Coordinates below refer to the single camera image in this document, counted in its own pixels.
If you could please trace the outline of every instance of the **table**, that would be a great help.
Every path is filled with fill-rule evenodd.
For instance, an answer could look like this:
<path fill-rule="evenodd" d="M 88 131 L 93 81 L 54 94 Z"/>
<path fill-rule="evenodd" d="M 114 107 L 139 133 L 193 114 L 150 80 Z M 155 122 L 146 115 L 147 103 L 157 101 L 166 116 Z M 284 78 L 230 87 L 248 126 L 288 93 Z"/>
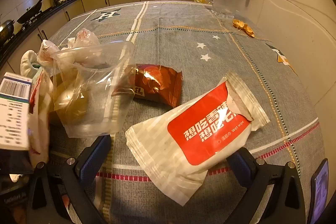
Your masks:
<path fill-rule="evenodd" d="M 146 1 L 107 7 L 82 14 L 63 26 L 51 41 L 66 45 L 68 37 L 87 28 L 101 43 L 134 43 L 137 63 L 160 64 L 183 72 L 181 102 L 214 88 L 229 70 L 244 80 L 270 122 L 251 133 L 245 147 L 270 164 L 297 166 L 306 215 L 310 178 L 325 157 L 320 124 L 309 97 L 283 53 L 247 19 L 255 38 L 235 29 L 232 21 L 211 13 L 209 5 L 183 1 Z M 185 206 L 160 192 L 126 146 L 124 132 L 133 124 L 161 115 L 170 108 L 133 100 L 121 132 L 88 195 L 112 223 L 223 223 L 243 196 L 228 164 L 209 170 L 204 184 Z M 78 156 L 94 138 L 69 139 L 51 130 L 51 161 Z M 257 220 L 266 206 L 264 198 Z"/>

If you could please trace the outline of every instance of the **red label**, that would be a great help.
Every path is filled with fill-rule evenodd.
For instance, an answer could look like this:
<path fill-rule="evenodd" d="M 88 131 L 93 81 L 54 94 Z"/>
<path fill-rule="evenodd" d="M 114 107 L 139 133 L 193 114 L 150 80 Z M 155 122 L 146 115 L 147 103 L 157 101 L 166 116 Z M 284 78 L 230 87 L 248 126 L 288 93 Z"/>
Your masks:
<path fill-rule="evenodd" d="M 167 130 L 191 165 L 199 165 L 238 137 L 250 124 L 226 105 L 225 82 L 170 121 Z"/>

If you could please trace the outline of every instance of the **frying pan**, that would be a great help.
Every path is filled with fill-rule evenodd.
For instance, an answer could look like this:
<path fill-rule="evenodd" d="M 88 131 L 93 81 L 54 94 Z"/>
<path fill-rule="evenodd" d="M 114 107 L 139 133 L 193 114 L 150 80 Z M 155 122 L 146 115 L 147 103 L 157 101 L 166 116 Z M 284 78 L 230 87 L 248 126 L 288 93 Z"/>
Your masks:
<path fill-rule="evenodd" d="M 33 7 L 31 7 L 27 12 L 25 12 L 18 20 L 17 22 L 20 24 L 26 23 L 28 20 L 30 20 L 34 15 L 39 13 L 42 7 L 42 0 L 39 0 Z"/>

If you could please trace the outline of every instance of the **wok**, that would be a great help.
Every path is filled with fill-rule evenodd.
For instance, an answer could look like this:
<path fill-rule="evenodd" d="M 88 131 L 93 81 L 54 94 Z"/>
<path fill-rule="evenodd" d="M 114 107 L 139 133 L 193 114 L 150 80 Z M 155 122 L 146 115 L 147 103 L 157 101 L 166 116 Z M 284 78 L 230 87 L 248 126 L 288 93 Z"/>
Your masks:
<path fill-rule="evenodd" d="M 0 45 L 2 46 L 14 32 L 14 20 L 6 20 L 0 25 Z"/>
<path fill-rule="evenodd" d="M 24 24 L 29 21 L 33 16 L 39 13 L 42 7 L 42 0 L 39 0 L 33 7 L 31 7 L 27 12 L 25 12 L 17 22 L 20 24 Z"/>

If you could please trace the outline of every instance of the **plastic container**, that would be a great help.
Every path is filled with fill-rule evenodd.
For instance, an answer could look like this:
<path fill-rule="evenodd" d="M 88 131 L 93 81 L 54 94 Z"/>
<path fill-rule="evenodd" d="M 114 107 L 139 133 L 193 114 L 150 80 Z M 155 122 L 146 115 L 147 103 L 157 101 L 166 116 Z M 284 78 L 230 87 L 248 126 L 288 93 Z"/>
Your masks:
<path fill-rule="evenodd" d="M 52 55 L 54 110 L 69 137 L 121 130 L 134 97 L 131 42 L 77 47 Z"/>

